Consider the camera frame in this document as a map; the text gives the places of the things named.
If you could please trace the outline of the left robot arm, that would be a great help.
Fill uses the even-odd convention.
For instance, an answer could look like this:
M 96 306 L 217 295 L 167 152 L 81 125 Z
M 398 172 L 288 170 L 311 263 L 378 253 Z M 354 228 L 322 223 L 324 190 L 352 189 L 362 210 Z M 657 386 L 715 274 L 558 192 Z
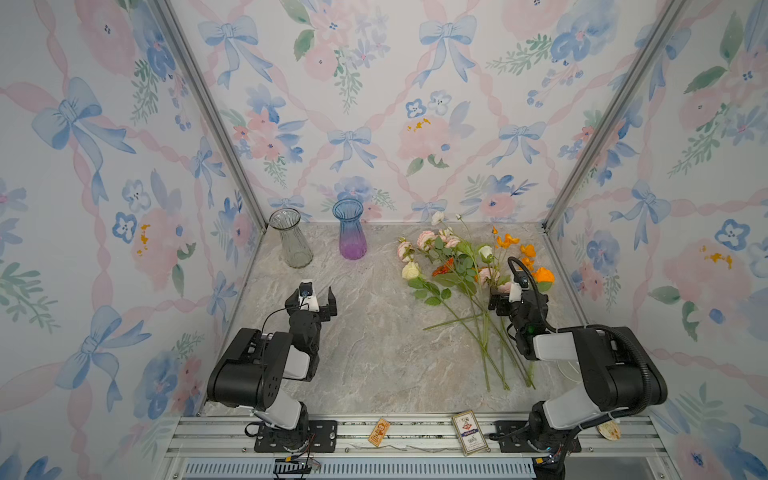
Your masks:
M 207 397 L 230 408 L 248 407 L 259 418 L 245 427 L 257 453 L 332 453 L 334 420 L 312 420 L 307 406 L 281 390 L 285 380 L 310 382 L 319 366 L 322 324 L 338 314 L 334 293 L 320 305 L 313 283 L 304 281 L 286 299 L 289 329 L 266 333 L 242 328 L 230 342 L 207 383 Z

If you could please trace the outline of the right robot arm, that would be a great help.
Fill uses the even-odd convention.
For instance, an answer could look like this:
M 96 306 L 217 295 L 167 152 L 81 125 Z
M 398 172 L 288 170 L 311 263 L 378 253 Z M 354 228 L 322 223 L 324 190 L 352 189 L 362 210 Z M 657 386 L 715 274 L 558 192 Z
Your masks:
M 493 292 L 488 309 L 509 319 L 521 356 L 530 361 L 574 361 L 581 383 L 557 398 L 534 404 L 525 425 L 509 432 L 498 427 L 486 437 L 541 453 L 536 468 L 562 478 L 565 459 L 577 450 L 582 431 L 665 403 L 668 387 L 630 328 L 556 329 L 546 322 L 547 301 L 548 296 L 536 290 L 524 290 L 518 299 Z

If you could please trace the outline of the white rose bud stem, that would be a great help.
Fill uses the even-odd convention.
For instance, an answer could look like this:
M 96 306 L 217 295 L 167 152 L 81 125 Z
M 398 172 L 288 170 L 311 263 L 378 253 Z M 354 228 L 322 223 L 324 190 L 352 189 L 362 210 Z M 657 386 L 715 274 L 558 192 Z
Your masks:
M 488 311 L 487 304 L 489 301 L 489 297 L 492 294 L 493 287 L 494 287 L 494 281 L 496 279 L 495 270 L 492 267 L 492 263 L 494 261 L 493 257 L 493 249 L 490 245 L 482 245 L 479 247 L 478 251 L 478 260 L 479 263 L 476 265 L 476 275 L 475 280 L 478 284 L 478 287 L 480 290 L 482 290 L 486 295 L 487 299 L 481 306 L 481 319 L 479 322 L 479 333 L 480 338 L 485 341 L 487 339 L 487 327 L 485 326 L 485 314 Z

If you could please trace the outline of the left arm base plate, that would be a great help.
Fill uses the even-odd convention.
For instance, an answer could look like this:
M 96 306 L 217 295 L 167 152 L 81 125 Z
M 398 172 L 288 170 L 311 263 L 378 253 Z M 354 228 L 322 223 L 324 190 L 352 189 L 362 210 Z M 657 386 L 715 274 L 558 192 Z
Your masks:
M 252 435 L 256 453 L 334 453 L 338 439 L 335 420 L 300 421 L 293 430 L 260 425 Z

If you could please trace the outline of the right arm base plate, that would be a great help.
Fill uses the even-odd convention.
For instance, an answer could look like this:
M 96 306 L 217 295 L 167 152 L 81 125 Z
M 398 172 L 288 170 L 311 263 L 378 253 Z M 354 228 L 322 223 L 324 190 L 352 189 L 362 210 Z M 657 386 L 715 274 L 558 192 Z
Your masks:
M 502 453 L 560 453 L 568 430 L 551 430 L 545 427 L 534 431 L 527 421 L 497 420 L 495 431 L 486 438 L 499 444 Z

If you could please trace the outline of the pink rose stem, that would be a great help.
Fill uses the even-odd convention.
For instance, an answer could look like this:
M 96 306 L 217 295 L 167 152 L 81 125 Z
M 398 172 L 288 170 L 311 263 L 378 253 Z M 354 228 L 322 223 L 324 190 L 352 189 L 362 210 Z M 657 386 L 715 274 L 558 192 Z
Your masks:
M 485 349 L 484 360 L 490 362 L 490 369 L 498 376 L 501 387 L 504 390 L 509 389 L 507 382 L 507 342 L 503 332 L 503 324 L 499 322 L 495 311 L 491 309 L 495 305 L 494 295 L 498 293 L 498 279 L 500 274 L 490 266 L 479 270 L 476 280 L 478 281 L 478 305 L 482 312 L 481 337 Z

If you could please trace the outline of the blue purple glass vase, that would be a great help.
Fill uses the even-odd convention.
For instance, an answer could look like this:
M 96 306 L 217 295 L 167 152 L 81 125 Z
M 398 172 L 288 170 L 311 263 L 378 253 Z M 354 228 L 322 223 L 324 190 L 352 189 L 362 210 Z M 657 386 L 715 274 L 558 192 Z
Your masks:
M 357 199 L 345 198 L 335 203 L 332 213 L 340 222 L 340 254 L 348 260 L 364 257 L 367 253 L 367 241 L 361 223 L 363 204 Z

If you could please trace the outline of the yellow rose stem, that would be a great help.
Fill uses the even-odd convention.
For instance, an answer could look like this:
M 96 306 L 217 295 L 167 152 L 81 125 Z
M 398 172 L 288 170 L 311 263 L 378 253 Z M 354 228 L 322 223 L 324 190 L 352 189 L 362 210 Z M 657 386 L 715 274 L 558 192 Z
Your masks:
M 457 271 L 454 266 L 451 273 L 433 277 L 425 275 L 419 265 L 411 261 L 403 267 L 402 277 L 415 299 L 430 307 L 440 307 L 448 314 L 447 320 L 426 327 L 426 330 L 458 326 L 470 336 L 479 351 L 485 388 L 490 391 L 491 376 L 497 379 L 498 376 L 490 369 L 490 362 L 484 360 L 485 349 L 479 333 L 481 307 L 477 302 L 478 284 L 471 277 L 470 269 Z M 506 352 L 507 362 L 510 360 L 513 367 L 518 366 L 508 343 Z

